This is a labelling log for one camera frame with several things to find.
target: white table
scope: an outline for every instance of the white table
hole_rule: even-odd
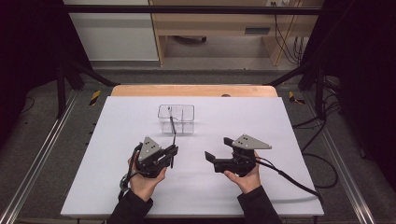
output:
[[[223,137],[246,133],[268,143],[257,150],[301,184],[313,183],[294,132],[278,97],[114,97],[110,96],[61,212],[68,217],[108,217],[118,202],[122,176],[134,147],[150,136],[160,146],[172,144],[172,134],[161,133],[159,105],[194,105],[194,134],[178,135],[174,169],[155,189],[148,217],[241,217],[236,196],[240,189],[215,173],[205,151],[229,159],[232,149]],[[319,200],[292,185],[276,172],[260,168],[264,186],[282,217],[322,216]]]

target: black sleeve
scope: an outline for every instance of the black sleeve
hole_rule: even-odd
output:
[[[282,223],[262,186],[238,196],[247,224]]]
[[[125,196],[116,205],[111,216],[103,222],[106,224],[141,224],[149,212],[152,200],[144,202],[133,192],[128,190]]]

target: gray floor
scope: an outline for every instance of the gray floor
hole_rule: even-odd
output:
[[[163,67],[138,66],[134,70],[123,67],[98,69],[105,77],[121,83],[196,83],[196,84],[262,84],[279,77],[292,67],[283,61],[279,67],[269,63],[259,38],[211,37],[206,43],[171,39]],[[45,162],[32,191],[19,212],[16,223],[76,223],[61,217],[65,193],[70,188],[85,149],[89,144],[94,125],[98,120],[106,96],[111,88],[84,77],[86,85],[78,92],[76,105],[61,131]],[[309,101],[311,91],[299,92],[295,88],[298,78],[277,88],[284,99],[292,124],[305,121],[314,115],[309,104],[300,105],[289,101],[293,91],[298,99]],[[56,85],[51,82],[29,92],[35,104],[21,113],[12,135],[0,151],[0,209],[5,210],[20,186],[35,155],[46,139],[57,112]],[[89,105],[96,90],[102,93],[96,105]],[[28,99],[28,107],[33,101]],[[388,185],[374,161],[362,159],[360,146],[355,141],[344,116],[334,111],[328,117],[326,129],[331,134],[347,168],[370,208],[376,223],[396,223],[396,194]],[[300,147],[312,137],[318,127],[296,129]],[[306,152],[331,160],[323,136],[320,135]],[[332,170],[323,162],[306,157],[305,162],[317,185],[327,185],[333,180]],[[334,188],[320,189],[323,195],[325,216],[318,223],[361,223],[346,194],[346,186],[339,182]],[[285,223],[312,223],[312,219],[285,218]],[[100,223],[98,220],[82,220],[81,223]]]

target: gray carpet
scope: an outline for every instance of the gray carpet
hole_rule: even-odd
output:
[[[166,75],[164,71],[118,71],[107,72],[104,75],[110,77],[113,81],[122,83],[194,84],[260,84],[282,75],[282,72],[268,72],[271,75],[263,76],[262,72],[257,71],[168,72],[169,74]],[[73,182],[94,131],[94,124],[100,116],[106,96],[111,92],[109,87],[89,78],[85,78],[85,80],[87,84],[84,90],[80,92],[77,103],[64,125],[62,133],[20,211],[18,219],[20,223],[24,218],[25,220],[26,218],[38,218],[39,220],[36,223],[46,223],[44,219],[48,220],[48,223],[56,223],[57,220],[61,220],[63,223],[66,223],[67,220],[75,223],[75,220],[60,216],[65,200],[64,194]],[[20,120],[12,131],[13,134],[0,151],[0,209],[2,211],[12,199],[54,122],[57,112],[55,90],[55,83],[49,83],[29,93],[29,96],[35,99],[35,104],[30,110],[21,114]],[[96,105],[89,105],[92,94],[96,90],[101,90],[102,93]],[[311,119],[313,115],[308,105],[300,105],[289,101],[290,90],[295,91],[290,85],[282,86],[278,89],[278,94],[284,99],[291,123]],[[295,91],[295,93],[298,98],[303,97],[300,96],[299,92]],[[315,124],[314,122],[307,126],[315,126]],[[375,162],[361,158],[360,147],[354,140],[353,133],[350,131],[345,118],[335,111],[329,115],[326,127],[335,139],[335,143],[353,174],[376,222],[396,223],[396,194],[378,170]],[[295,130],[300,147],[303,147],[317,130],[318,127]],[[320,155],[329,160],[320,136],[307,148],[306,152]],[[315,184],[328,185],[332,183],[333,173],[329,166],[313,158],[305,158],[305,161]],[[320,217],[318,223],[359,223],[341,183],[338,183],[334,188],[320,189],[319,191],[324,199],[325,216]],[[160,221],[161,223],[175,222],[174,220],[160,219],[152,219],[148,222],[156,223]],[[286,218],[284,221],[285,223],[312,223],[312,219]],[[100,223],[100,221],[95,220],[93,222],[86,221],[86,223],[95,222]]]

